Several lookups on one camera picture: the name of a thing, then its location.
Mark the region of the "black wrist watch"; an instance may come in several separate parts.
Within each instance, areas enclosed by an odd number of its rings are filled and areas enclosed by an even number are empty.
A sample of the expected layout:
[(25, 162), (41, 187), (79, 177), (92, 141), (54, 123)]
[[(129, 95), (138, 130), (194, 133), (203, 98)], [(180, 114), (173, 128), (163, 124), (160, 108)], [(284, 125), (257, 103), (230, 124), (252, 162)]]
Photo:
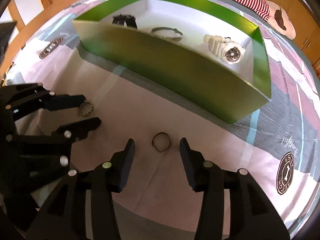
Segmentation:
[(117, 16), (113, 16), (113, 24), (117, 24), (117, 25), (122, 25), (122, 26), (127, 26), (130, 28), (135, 28), (137, 29), (137, 24), (136, 24), (136, 18), (135, 16), (132, 15), (117, 15)]

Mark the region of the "green cardboard box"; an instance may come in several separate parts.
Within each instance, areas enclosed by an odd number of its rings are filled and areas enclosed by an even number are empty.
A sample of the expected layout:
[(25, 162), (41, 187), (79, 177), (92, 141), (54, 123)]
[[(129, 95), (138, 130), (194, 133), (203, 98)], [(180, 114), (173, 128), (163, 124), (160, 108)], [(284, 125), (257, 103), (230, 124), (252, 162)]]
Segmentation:
[[(137, 29), (113, 24), (132, 15)], [(188, 99), (232, 124), (271, 100), (267, 52), (257, 25), (208, 0), (108, 0), (73, 21), (84, 48)], [(246, 52), (230, 65), (205, 35), (230, 37)]]

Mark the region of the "wooden cabinet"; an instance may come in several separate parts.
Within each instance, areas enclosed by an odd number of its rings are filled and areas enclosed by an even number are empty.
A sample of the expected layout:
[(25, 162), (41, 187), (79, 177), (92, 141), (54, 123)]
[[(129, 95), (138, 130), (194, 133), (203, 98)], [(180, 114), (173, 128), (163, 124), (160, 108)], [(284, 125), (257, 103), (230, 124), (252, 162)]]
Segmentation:
[(280, 5), (287, 12), (296, 30), (295, 44), (302, 50), (319, 76), (319, 24), (302, 0), (268, 0)]

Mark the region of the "red striped plush toy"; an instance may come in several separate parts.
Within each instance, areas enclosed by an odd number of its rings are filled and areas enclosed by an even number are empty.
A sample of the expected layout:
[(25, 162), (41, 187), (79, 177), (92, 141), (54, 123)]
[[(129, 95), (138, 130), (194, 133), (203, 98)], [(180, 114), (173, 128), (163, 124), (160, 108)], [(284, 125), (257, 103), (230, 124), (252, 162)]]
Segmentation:
[(296, 38), (296, 30), (287, 12), (276, 3), (267, 0), (233, 0), (247, 7), (265, 20), (273, 29), (290, 40)]

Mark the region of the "patterned bed sheet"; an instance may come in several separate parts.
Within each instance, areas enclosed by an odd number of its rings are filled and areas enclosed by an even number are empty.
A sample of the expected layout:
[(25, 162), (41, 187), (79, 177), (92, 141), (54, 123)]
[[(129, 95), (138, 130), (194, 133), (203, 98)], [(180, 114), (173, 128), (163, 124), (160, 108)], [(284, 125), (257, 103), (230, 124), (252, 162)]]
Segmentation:
[(319, 80), (291, 42), (261, 24), (271, 71), (271, 101), (227, 124), (180, 95), (86, 51), (72, 20), (105, 0), (66, 9), (46, 23), (18, 53), (8, 83), (41, 82), (59, 94), (82, 94), (101, 126), (72, 146), (71, 163), (87, 171), (120, 150), (136, 154), (118, 205), (172, 228), (194, 231), (201, 198), (188, 186), (178, 145), (225, 170), (246, 168), (291, 234), (319, 201)]

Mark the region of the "white wrist watch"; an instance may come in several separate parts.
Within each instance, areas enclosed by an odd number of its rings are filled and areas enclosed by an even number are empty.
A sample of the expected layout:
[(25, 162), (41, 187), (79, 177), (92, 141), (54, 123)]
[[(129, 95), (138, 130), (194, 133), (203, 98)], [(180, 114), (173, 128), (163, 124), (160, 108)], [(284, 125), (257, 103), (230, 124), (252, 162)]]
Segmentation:
[(208, 44), (209, 51), (226, 64), (239, 63), (246, 52), (241, 44), (232, 41), (230, 37), (205, 35), (203, 40)]

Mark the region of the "wooden bed frame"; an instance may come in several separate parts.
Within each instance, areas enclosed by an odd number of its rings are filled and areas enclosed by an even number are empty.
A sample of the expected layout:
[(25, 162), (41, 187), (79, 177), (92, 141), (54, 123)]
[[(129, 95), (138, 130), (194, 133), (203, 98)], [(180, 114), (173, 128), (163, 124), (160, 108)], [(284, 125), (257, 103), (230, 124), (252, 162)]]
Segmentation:
[(16, 25), (10, 35), (8, 47), (4, 50), (1, 79), (5, 79), (16, 54), (37, 30), (58, 12), (77, 1), (79, 0), (9, 0), (5, 3), (1, 23), (14, 22)]

